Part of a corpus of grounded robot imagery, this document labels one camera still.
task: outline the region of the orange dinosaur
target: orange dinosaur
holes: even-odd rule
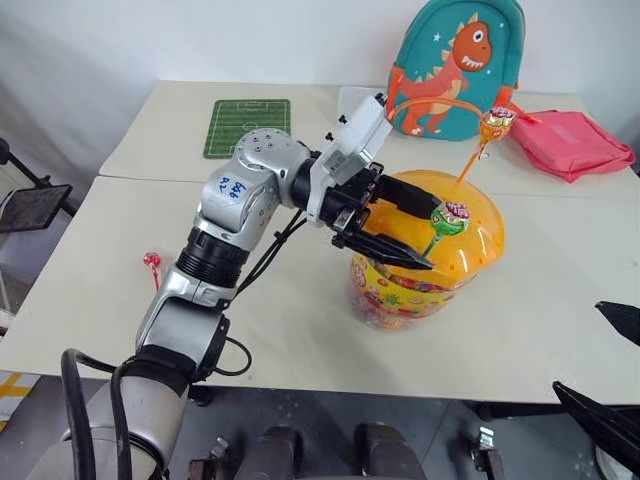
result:
[[[487,25],[478,21],[475,13],[467,25],[460,23],[456,36],[449,41],[451,51],[442,50],[442,67],[433,67],[433,74],[427,73],[424,81],[421,77],[414,82],[409,80],[404,70],[396,66],[392,69],[390,96],[402,93],[410,99],[432,98],[433,102],[423,102],[407,107],[407,114],[402,122],[402,130],[411,135],[420,136],[423,127],[418,120],[425,115],[431,115],[427,123],[427,130],[438,133],[438,123],[444,120],[457,102],[456,98],[462,90],[468,87],[468,82],[462,74],[482,70],[491,59],[491,44]],[[438,98],[446,103],[438,103]]]

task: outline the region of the red lollipop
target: red lollipop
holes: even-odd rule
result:
[[[160,288],[160,282],[158,280],[158,268],[160,267],[160,255],[156,252],[147,252],[144,254],[142,258],[143,263],[151,268],[151,273],[153,274],[153,283],[156,286],[156,290]]]

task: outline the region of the green mat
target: green mat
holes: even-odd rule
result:
[[[238,140],[256,128],[278,128],[291,134],[291,102],[286,98],[218,100],[204,144],[204,158],[231,158]]]

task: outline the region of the lollipop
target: lollipop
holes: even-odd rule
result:
[[[509,133],[515,118],[515,112],[504,107],[493,107],[480,117],[480,145],[478,145],[478,149],[467,162],[456,183],[464,180],[475,161],[484,153],[484,149],[489,142],[502,140]]]
[[[160,288],[160,281],[158,280],[158,267],[160,267],[160,255],[155,252],[147,252],[144,254],[142,258],[142,262],[151,269],[151,273],[153,274],[153,283],[156,287],[156,290]]]
[[[469,210],[461,203],[442,202],[431,212],[431,226],[436,234],[422,254],[423,257],[429,255],[442,237],[458,235],[467,229]]]

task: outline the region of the backpack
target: backpack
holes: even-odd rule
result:
[[[483,112],[513,106],[524,33],[516,0],[431,0],[391,68],[389,122],[418,137],[472,137]]]

